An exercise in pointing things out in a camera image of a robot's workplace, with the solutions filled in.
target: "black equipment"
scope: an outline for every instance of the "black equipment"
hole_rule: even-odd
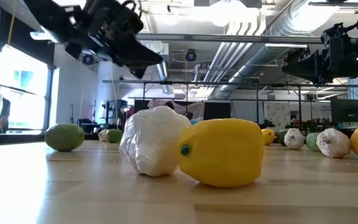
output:
[[[82,63],[86,66],[90,66],[94,64],[94,57],[92,55],[85,55],[82,58]]]
[[[314,84],[332,83],[334,78],[358,77],[358,38],[352,43],[347,32],[357,28],[358,21],[349,27],[343,23],[335,24],[324,31],[321,41],[325,49],[315,51],[306,59],[294,60],[290,54],[282,67],[282,72],[304,78]]]
[[[259,125],[259,127],[260,127],[261,129],[274,128],[274,127],[276,127],[276,125],[273,124],[272,121],[269,121],[269,120],[267,120],[267,119],[265,119],[262,124],[258,124],[258,125]]]
[[[185,59],[188,62],[194,62],[197,59],[196,51],[193,49],[189,49],[187,51]]]
[[[142,78],[148,66],[162,62],[162,57],[140,44],[135,35],[143,29],[134,10],[133,0],[123,4],[115,0],[87,0],[80,6],[61,7],[52,0],[24,0],[30,12],[50,39],[66,45],[66,52],[78,59],[82,51],[127,66]]]
[[[121,109],[125,108],[128,105],[126,100],[117,100],[117,109],[115,101],[106,101],[106,104],[103,104],[102,107],[106,110],[106,117],[104,118],[106,121],[106,125],[109,125],[109,118],[120,118],[122,113]]]
[[[358,122],[358,100],[331,100],[334,123]]]

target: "computer monitor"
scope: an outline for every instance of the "computer monitor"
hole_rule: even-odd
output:
[[[331,100],[333,122],[358,122],[358,100]]]

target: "desk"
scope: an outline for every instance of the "desk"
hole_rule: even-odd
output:
[[[117,149],[99,141],[73,152],[0,146],[0,223],[358,223],[356,155],[267,146],[261,178],[218,189],[179,170],[136,175]]]

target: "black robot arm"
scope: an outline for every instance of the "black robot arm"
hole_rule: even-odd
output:
[[[325,30],[321,36],[321,42],[325,49],[320,53],[315,51],[310,57],[290,61],[282,67],[284,73],[304,78],[314,84],[333,82],[339,77],[358,77],[358,38],[351,41],[347,32],[358,29],[358,21],[349,27],[343,23],[335,24]]]
[[[52,0],[24,0],[30,12],[50,39],[66,45],[66,52],[77,59],[82,51],[127,66],[142,78],[148,66],[162,57],[139,43],[135,37],[143,23],[134,10],[136,3],[115,0],[88,0],[80,6],[61,7]]]

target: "crumpled white bag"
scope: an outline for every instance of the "crumpled white bag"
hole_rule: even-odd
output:
[[[296,128],[290,128],[284,136],[284,143],[290,149],[300,149],[305,143],[305,137]]]
[[[119,146],[138,174],[157,177],[178,168],[175,146],[190,121],[167,106],[142,110],[126,122]]]
[[[99,136],[99,140],[102,141],[102,142],[106,142],[107,141],[107,132],[109,130],[108,129],[105,129],[105,130],[102,130],[99,132],[98,136]]]
[[[334,128],[325,129],[318,134],[316,144],[320,151],[328,157],[343,158],[351,153],[349,138]]]

